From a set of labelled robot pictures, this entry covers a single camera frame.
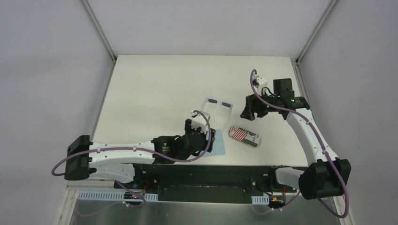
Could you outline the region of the aluminium frame rail front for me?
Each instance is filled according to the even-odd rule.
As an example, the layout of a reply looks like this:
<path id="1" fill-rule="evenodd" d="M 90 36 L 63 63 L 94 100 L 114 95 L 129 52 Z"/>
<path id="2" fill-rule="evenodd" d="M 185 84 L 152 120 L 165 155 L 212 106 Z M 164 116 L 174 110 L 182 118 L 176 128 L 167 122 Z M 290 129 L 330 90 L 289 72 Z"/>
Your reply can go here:
<path id="1" fill-rule="evenodd" d="M 114 190 L 113 181 L 69 181 L 67 184 L 69 190 Z"/>

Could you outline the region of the flag print glasses case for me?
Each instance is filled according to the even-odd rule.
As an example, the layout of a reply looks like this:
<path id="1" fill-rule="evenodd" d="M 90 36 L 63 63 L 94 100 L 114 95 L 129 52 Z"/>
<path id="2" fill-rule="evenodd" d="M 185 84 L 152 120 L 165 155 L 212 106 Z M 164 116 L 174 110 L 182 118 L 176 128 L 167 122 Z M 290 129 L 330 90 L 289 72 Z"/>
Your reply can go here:
<path id="1" fill-rule="evenodd" d="M 231 126 L 228 131 L 229 137 L 243 143 L 247 146 L 257 148 L 261 145 L 262 137 L 257 133 L 254 133 L 248 129 L 239 127 L 239 126 Z"/>

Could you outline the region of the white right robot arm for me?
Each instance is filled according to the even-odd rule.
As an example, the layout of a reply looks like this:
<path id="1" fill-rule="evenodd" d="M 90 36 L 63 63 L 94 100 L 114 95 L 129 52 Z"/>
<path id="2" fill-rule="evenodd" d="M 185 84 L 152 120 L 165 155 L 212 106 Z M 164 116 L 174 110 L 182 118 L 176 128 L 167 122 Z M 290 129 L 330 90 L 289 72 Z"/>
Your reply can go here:
<path id="1" fill-rule="evenodd" d="M 307 200 L 344 195 L 351 164 L 340 159 L 321 135 L 309 103 L 295 95 L 290 78 L 273 81 L 274 93 L 267 94 L 268 82 L 258 76 L 250 81 L 253 94 L 245 98 L 241 118 L 253 121 L 277 112 L 290 125 L 304 150 L 308 167 L 302 171 L 292 167 L 276 167 L 267 178 L 267 188 L 278 192 L 284 186 L 299 189 Z"/>

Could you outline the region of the right aluminium corner post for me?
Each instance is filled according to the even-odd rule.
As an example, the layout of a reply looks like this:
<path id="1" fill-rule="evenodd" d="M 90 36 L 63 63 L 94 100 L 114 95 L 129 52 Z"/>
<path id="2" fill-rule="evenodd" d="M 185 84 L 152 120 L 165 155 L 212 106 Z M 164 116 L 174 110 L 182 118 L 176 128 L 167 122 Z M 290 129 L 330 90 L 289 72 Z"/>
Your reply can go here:
<path id="1" fill-rule="evenodd" d="M 319 36 L 322 28 L 326 24 L 327 20 L 329 19 L 330 15 L 332 14 L 333 10 L 339 3 L 339 0 L 330 0 L 323 11 L 320 19 L 318 20 L 317 24 L 315 25 L 314 29 L 312 30 L 309 38 L 307 39 L 305 45 L 303 46 L 301 52 L 299 53 L 298 57 L 296 58 L 295 62 L 299 66 L 303 61 L 304 57 L 310 50 L 311 46 L 315 43 L 317 37 Z"/>

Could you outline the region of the left aluminium corner post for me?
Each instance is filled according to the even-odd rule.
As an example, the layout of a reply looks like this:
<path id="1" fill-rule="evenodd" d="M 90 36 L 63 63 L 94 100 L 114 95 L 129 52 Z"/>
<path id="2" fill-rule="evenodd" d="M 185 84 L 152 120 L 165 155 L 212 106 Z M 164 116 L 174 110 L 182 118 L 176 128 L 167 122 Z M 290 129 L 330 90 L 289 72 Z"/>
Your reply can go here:
<path id="1" fill-rule="evenodd" d="M 90 2 L 88 0 L 80 0 L 79 2 L 82 5 L 82 8 L 86 13 L 89 22 L 91 23 L 95 33 L 97 34 L 100 42 L 102 43 L 103 47 L 105 48 L 105 50 L 107 52 L 107 54 L 109 55 L 112 63 L 115 64 L 116 60 L 117 60 L 117 56 L 116 56 L 115 52 L 113 51 L 113 49 L 108 41 L 108 38 L 106 37 L 105 32 L 104 32 L 103 28 L 101 27 L 100 22 L 98 21 L 93 8 L 91 7 Z"/>

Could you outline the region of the aluminium corner post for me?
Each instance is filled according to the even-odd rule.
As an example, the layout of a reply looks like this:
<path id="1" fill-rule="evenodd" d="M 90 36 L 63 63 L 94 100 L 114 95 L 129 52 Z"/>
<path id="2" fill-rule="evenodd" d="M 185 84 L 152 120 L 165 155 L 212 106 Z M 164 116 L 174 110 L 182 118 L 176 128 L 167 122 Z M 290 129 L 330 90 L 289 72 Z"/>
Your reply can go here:
<path id="1" fill-rule="evenodd" d="M 307 39 L 305 45 L 303 46 L 301 52 L 299 53 L 298 57 L 296 58 L 295 62 L 299 66 L 303 61 L 304 57 L 310 50 L 311 46 L 315 43 L 317 37 L 319 36 L 322 28 L 326 24 L 327 20 L 329 19 L 330 15 L 332 14 L 333 10 L 339 3 L 339 0 L 330 0 L 323 11 L 320 19 L 318 20 L 317 24 L 315 25 L 314 29 L 312 30 L 309 38 Z"/>
<path id="2" fill-rule="evenodd" d="M 115 52 L 113 51 L 113 49 L 108 41 L 108 38 L 106 37 L 105 32 L 104 32 L 103 28 L 101 27 L 100 22 L 98 21 L 93 8 L 91 7 L 90 2 L 88 0 L 80 0 L 79 2 L 82 5 L 82 8 L 86 13 L 89 22 L 91 23 L 95 33 L 97 34 L 100 42 L 102 43 L 103 47 L 105 48 L 105 50 L 107 52 L 107 54 L 109 55 L 112 63 L 115 64 L 116 60 L 117 60 L 117 56 L 116 56 Z"/>

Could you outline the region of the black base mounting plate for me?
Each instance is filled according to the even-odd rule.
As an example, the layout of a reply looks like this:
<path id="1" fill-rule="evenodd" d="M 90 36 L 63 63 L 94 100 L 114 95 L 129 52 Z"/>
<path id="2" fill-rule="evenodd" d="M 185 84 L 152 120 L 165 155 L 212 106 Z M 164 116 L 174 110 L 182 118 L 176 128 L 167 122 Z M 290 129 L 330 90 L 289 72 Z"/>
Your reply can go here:
<path id="1" fill-rule="evenodd" d="M 133 180 L 123 185 L 157 194 L 159 201 L 251 203 L 253 196 L 292 194 L 277 184 L 275 166 L 134 164 Z"/>

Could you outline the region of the light blue cleaning cloth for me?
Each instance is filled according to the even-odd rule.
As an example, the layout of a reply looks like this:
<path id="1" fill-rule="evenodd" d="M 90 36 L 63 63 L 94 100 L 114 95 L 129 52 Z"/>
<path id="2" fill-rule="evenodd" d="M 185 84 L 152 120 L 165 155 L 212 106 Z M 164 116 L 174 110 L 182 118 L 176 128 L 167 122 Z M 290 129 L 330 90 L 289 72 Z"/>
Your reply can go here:
<path id="1" fill-rule="evenodd" d="M 223 138 L 222 130 L 218 129 L 215 133 L 215 140 L 213 142 L 211 156 L 222 156 L 226 154 L 225 143 Z"/>

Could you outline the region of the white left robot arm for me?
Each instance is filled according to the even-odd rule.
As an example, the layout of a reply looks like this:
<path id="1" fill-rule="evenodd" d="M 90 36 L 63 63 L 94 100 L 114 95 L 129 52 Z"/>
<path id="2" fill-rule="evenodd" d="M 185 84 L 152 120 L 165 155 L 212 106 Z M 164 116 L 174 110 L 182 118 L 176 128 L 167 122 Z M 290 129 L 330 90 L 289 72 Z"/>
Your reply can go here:
<path id="1" fill-rule="evenodd" d="M 216 130 L 206 122 L 187 119 L 184 130 L 183 135 L 122 145 L 92 142 L 89 135 L 81 135 L 67 148 L 65 171 L 61 175 L 69 181 L 90 177 L 116 180 L 139 189 L 143 177 L 134 172 L 133 164 L 188 163 L 212 151 Z"/>

